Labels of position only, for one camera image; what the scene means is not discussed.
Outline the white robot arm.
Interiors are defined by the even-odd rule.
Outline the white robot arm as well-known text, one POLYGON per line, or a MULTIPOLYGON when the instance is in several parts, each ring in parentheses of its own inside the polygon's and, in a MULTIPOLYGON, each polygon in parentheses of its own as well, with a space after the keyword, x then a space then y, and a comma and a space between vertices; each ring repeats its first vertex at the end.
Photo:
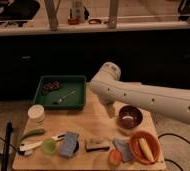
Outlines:
POLYGON ((104 63, 90 81, 102 105, 119 101, 190 125, 190 90, 122 82, 121 69, 104 63))

